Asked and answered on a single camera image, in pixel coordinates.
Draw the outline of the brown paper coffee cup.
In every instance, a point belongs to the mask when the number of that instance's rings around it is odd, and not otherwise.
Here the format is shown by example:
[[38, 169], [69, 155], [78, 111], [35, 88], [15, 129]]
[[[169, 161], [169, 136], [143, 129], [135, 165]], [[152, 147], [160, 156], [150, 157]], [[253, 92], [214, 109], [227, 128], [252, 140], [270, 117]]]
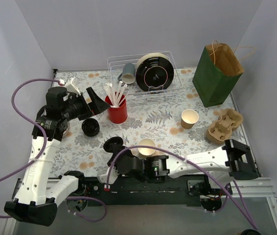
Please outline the brown paper coffee cup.
[[[149, 138], [144, 138], [141, 139], [138, 143], [139, 146], [149, 146], [149, 147], [155, 147], [156, 144], [152, 139]], [[155, 149], [153, 148], [145, 148], [145, 147], [140, 147], [138, 148], [138, 152], [144, 156], [144, 157], [150, 157], [155, 153]]]

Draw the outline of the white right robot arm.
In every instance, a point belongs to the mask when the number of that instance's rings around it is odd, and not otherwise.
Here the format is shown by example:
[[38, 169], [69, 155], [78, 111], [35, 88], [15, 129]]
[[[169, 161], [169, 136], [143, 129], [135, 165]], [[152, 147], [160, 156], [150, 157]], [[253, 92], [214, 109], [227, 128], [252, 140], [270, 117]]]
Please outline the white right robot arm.
[[207, 152], [184, 157], [159, 149], [161, 155], [139, 159], [132, 155], [132, 147], [115, 146], [110, 167], [100, 177], [109, 188], [119, 175], [142, 181], [158, 181], [168, 176], [172, 179], [195, 173], [204, 173], [209, 179], [203, 182], [204, 191], [216, 194], [221, 189], [220, 181], [212, 172], [226, 172], [235, 180], [253, 180], [258, 172], [249, 146], [235, 140], [226, 140], [224, 145]]

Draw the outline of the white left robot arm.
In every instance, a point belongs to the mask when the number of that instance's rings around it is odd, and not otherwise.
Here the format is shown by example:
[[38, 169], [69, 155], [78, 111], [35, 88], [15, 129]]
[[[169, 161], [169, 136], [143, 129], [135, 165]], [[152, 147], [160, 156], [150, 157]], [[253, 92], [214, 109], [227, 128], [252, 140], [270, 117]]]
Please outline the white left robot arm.
[[52, 188], [47, 189], [49, 173], [68, 123], [73, 119], [86, 120], [109, 108], [92, 89], [86, 89], [91, 102], [82, 94], [69, 92], [65, 87], [52, 87], [46, 94], [46, 105], [37, 113], [32, 131], [29, 163], [22, 184], [4, 211], [20, 222], [50, 226], [58, 206], [70, 195], [86, 191], [84, 174], [68, 171]]

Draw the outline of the black plastic cup lid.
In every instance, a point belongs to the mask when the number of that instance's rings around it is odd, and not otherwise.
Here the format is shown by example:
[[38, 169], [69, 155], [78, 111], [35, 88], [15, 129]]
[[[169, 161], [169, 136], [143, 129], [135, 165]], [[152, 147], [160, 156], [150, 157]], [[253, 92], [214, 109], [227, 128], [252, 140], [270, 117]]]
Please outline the black plastic cup lid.
[[106, 152], [113, 153], [115, 145], [123, 146], [123, 139], [118, 136], [112, 137], [105, 141], [105, 143], [103, 144], [103, 148]]

